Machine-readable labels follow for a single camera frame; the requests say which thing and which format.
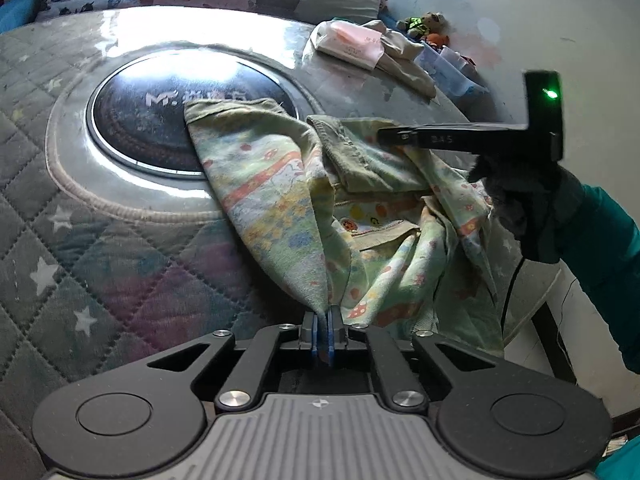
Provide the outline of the teal sleeved right forearm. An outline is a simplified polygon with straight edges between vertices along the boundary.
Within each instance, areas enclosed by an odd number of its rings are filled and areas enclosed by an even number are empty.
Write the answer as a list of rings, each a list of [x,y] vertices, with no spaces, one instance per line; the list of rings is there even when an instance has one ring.
[[[603,188],[584,184],[560,226],[561,260],[608,326],[627,370],[639,371],[639,228]]]

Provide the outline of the dark gloved right hand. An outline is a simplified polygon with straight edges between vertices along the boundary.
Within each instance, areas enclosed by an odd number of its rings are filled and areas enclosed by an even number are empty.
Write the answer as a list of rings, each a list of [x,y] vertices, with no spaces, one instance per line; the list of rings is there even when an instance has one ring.
[[[504,228],[520,243],[523,257],[560,261],[560,233],[585,199],[574,174],[556,162],[506,162],[480,155],[469,173],[482,181]]]

